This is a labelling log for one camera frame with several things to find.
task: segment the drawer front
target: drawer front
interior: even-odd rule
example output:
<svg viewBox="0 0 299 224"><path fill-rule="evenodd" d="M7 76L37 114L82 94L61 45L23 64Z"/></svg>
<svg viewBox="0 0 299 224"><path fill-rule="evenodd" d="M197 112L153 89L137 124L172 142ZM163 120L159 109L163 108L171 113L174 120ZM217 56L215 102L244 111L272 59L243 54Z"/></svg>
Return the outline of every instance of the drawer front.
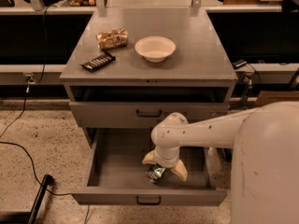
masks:
<svg viewBox="0 0 299 224"><path fill-rule="evenodd" d="M227 196L225 190L102 190L82 188L72 196L84 205L164 205L164 206L218 206Z"/></svg>
<svg viewBox="0 0 299 224"><path fill-rule="evenodd" d="M84 187L72 192L80 204L219 205L227 193L216 190L207 151L184 147L180 158L187 181L166 170L158 184L146 177L144 156L154 148L149 129L98 129L93 141Z"/></svg>
<svg viewBox="0 0 299 224"><path fill-rule="evenodd" d="M226 114L228 105L71 102L70 108L79 127L148 128L173 112L185 115L189 122L216 118Z"/></svg>

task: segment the white bowl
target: white bowl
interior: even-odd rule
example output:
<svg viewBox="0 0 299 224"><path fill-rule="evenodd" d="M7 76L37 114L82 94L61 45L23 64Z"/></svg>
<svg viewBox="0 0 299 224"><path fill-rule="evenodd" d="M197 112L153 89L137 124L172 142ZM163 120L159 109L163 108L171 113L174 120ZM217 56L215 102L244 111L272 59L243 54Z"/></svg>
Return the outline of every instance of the white bowl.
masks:
<svg viewBox="0 0 299 224"><path fill-rule="evenodd" d="M146 60L159 63L170 56L176 49L176 44L165 37L149 36L135 44L135 50Z"/></svg>

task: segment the plug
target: plug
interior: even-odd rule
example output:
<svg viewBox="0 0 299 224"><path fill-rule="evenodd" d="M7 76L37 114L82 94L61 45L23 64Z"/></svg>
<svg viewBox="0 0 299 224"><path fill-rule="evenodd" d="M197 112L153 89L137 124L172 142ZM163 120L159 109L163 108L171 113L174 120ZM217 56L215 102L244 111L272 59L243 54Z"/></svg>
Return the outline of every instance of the plug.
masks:
<svg viewBox="0 0 299 224"><path fill-rule="evenodd" d="M28 85L36 84L35 76L33 73L26 73L24 74L24 76L25 76L25 81L27 82Z"/></svg>

